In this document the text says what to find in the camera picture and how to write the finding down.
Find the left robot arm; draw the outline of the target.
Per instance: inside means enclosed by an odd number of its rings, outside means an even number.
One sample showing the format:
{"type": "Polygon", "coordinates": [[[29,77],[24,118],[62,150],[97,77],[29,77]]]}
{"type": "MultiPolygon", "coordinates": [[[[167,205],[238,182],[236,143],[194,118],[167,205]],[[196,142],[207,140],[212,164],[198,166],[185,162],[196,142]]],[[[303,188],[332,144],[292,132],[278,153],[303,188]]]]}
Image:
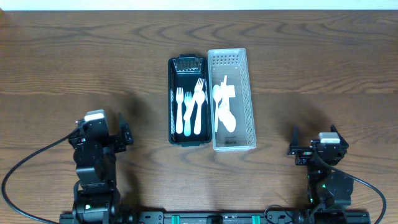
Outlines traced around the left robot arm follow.
{"type": "Polygon", "coordinates": [[[89,111],[77,122],[68,142],[79,181],[73,187],[71,213],[60,215],[60,223],[134,223],[136,216],[121,205],[116,181],[116,154],[134,143],[128,123],[119,118],[119,132],[109,134],[104,110],[89,111]]]}

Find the white plastic spoon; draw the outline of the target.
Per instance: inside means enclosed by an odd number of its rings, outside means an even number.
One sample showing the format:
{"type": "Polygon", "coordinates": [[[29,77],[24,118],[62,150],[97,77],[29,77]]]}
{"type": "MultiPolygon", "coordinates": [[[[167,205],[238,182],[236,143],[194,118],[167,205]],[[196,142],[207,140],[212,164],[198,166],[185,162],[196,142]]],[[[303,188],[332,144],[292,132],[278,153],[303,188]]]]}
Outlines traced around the white plastic spoon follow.
{"type": "Polygon", "coordinates": [[[196,103],[197,103],[197,113],[195,118],[195,125],[194,125],[194,134],[199,135],[201,133],[201,107],[205,100],[205,93],[204,91],[199,91],[197,93],[196,103]]]}
{"type": "Polygon", "coordinates": [[[213,86],[213,99],[215,101],[215,132],[218,131],[218,108],[219,102],[222,98],[221,87],[219,85],[213,86]]]}
{"type": "Polygon", "coordinates": [[[222,103],[218,108],[218,118],[228,132],[234,132],[236,129],[236,118],[225,103],[222,103]]]}
{"type": "Polygon", "coordinates": [[[226,91],[221,90],[221,105],[225,106],[228,110],[230,110],[227,87],[226,91]]]}
{"type": "Polygon", "coordinates": [[[225,75],[223,81],[221,82],[221,90],[226,91],[226,81],[227,81],[228,76],[225,75]]]}

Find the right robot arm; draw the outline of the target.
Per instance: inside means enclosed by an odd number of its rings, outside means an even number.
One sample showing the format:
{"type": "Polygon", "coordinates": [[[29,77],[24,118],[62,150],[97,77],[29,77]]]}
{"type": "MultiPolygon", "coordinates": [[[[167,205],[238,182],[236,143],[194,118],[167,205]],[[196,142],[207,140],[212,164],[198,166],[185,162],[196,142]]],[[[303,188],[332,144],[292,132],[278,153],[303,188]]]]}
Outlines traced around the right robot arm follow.
{"type": "Polygon", "coordinates": [[[332,168],[344,158],[349,144],[332,125],[329,132],[308,147],[299,145],[294,127],[287,154],[295,156],[297,166],[307,168],[307,197],[310,206],[294,212],[292,223],[348,223],[346,207],[351,205],[353,180],[332,168]]]}

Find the white plastic fork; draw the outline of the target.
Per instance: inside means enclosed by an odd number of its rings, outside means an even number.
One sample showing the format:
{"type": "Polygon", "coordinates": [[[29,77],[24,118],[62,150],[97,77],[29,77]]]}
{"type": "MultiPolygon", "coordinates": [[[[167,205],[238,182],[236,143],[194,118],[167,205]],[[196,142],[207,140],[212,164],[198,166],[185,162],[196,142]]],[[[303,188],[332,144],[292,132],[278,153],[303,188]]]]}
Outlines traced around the white plastic fork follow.
{"type": "Polygon", "coordinates": [[[194,87],[194,92],[193,92],[191,104],[190,104],[190,106],[187,107],[187,110],[186,110],[186,112],[184,114],[184,117],[183,117],[185,121],[191,118],[191,115],[192,115],[192,112],[193,112],[193,107],[194,107],[198,92],[202,91],[204,83],[205,83],[205,79],[204,78],[199,78],[197,80],[197,83],[196,83],[196,85],[194,87]]]}
{"type": "Polygon", "coordinates": [[[177,88],[175,99],[177,102],[176,133],[181,134],[183,131],[182,103],[184,101],[184,94],[182,87],[177,88]]]}
{"type": "Polygon", "coordinates": [[[189,137],[191,135],[191,124],[190,124],[190,116],[191,116],[191,109],[192,109],[192,94],[190,91],[187,91],[184,96],[184,104],[186,107],[186,111],[183,116],[184,120],[184,129],[183,133],[184,136],[189,137]]]}

